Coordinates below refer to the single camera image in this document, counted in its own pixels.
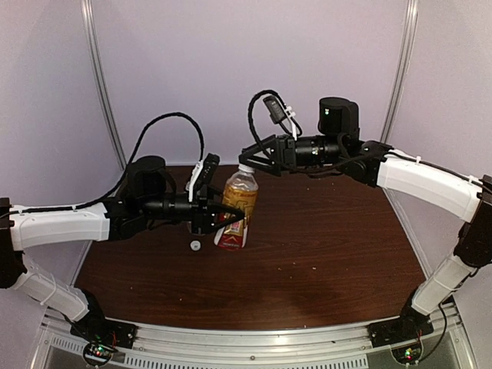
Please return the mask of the brown tea bottle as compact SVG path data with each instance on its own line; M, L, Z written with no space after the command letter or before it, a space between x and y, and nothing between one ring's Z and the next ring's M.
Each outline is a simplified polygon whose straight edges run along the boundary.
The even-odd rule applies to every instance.
M254 174L237 170L227 181L223 193L223 204L241 209L244 219L220 229L214 236L219 248L237 251L245 247L259 186Z

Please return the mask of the white water bottle cap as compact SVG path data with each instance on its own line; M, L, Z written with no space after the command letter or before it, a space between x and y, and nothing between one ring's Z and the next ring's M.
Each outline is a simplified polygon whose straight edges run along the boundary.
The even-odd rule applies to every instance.
M190 248L192 251L200 251L201 250L201 242L198 240L194 240L190 243Z

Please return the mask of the white tea bottle cap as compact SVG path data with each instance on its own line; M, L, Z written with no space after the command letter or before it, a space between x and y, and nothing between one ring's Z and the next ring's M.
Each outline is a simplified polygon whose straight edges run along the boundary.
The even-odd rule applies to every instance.
M248 167L247 165L239 164L238 165L238 170L239 171L243 171L245 173L254 174L254 169Z

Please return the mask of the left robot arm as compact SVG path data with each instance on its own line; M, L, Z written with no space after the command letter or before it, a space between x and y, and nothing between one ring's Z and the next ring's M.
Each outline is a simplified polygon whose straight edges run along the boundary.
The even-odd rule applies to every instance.
M194 167L188 189L179 192L165 160L149 155L128 165L121 184L94 204L27 208L1 199L1 287L21 291L61 312L93 341L111 333L110 324L90 293L63 285L24 257L44 244L70 241L122 241L151 223L187 222L193 234L210 234L244 218L244 212L216 199L221 192L210 182L219 164L209 154Z

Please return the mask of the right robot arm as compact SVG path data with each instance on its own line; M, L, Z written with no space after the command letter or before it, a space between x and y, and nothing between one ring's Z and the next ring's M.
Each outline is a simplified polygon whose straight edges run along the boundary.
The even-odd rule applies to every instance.
M455 248L394 322L394 333L410 339L424 326L425 317L491 263L491 178L462 175L385 143L362 141L358 105L346 98L321 98L318 114L318 135L303 136L294 112L277 93L257 93L247 113L254 144L242 150L240 163L276 176L346 175L372 188L426 201L464 223Z

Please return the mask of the left circuit board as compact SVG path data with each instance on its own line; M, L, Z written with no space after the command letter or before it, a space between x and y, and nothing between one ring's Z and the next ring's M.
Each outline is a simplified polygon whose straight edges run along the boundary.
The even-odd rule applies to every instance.
M88 343L84 346L82 357L91 366L107 364L114 356L116 350L102 344Z

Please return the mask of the circuit board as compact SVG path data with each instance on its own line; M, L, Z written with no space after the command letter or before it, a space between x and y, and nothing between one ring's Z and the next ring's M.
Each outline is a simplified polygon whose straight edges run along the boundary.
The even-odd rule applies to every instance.
M116 350L102 344L88 343L84 346L82 357L91 366L107 364L114 356Z
M423 354L423 348L421 344L409 344L391 348L393 359L402 365L416 364Z

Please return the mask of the right circuit board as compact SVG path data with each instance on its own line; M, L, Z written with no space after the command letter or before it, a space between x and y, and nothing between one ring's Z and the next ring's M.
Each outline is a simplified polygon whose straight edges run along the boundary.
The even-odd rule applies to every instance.
M393 359L402 365L416 364L423 354L423 348L421 344L409 344L391 348Z

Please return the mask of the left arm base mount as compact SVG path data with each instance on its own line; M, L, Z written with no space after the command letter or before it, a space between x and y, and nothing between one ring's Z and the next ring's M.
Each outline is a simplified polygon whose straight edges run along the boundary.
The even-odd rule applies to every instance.
M88 301L88 313L78 321L66 321L71 325L70 333L87 342L107 347L132 349L137 326L107 319L97 298L89 291L81 290Z

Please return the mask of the front aluminium rail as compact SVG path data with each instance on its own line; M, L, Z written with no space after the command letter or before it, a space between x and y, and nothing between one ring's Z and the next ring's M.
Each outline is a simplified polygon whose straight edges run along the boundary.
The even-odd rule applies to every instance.
M368 324L276 331L214 331L136 324L131 348L118 347L101 368L477 368L467 332L453 304L447 329L432 355L418 365L394 357L400 344L376 347ZM86 342L53 310L43 317L28 368L93 368Z

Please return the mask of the right aluminium frame post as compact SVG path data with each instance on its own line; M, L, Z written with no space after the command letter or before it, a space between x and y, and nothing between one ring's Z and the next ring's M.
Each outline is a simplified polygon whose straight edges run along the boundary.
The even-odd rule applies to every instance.
M411 56L413 53L414 42L417 33L418 8L418 0L407 1L399 58L380 138L380 140L384 143L388 143L390 140L391 132L397 117L399 104L403 96L404 83L410 67Z

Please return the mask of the aluminium frame post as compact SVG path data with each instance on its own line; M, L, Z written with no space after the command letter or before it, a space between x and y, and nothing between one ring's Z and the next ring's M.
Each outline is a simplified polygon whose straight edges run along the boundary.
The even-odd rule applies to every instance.
M390 140L391 132L397 117L399 104L403 96L404 83L410 67L411 56L413 53L414 42L417 33L418 8L418 0L407 1L399 58L380 138L380 140L384 143L388 143Z
M108 130L108 137L115 153L118 167L123 171L126 165L126 157L115 123L115 117L105 80L92 1L81 0L81 16L84 24L85 37L87 39L89 59L95 79L95 89L101 106L105 126Z

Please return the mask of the left aluminium frame post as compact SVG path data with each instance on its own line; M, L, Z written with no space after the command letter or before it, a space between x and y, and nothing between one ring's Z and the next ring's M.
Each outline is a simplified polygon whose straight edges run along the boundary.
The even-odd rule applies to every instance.
M87 39L89 59L95 79L95 89L101 106L105 126L108 130L108 137L115 153L118 167L123 171L126 165L126 157L115 123L115 117L105 80L92 1L81 0L81 16L84 24L85 37Z

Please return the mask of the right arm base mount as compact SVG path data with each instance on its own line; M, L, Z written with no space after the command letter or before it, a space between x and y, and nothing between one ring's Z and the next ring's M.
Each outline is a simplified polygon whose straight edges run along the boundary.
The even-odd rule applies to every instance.
M423 315L411 307L416 291L412 291L398 317L374 322L367 326L373 347L417 340L420 334L425 335L434 332L430 315Z

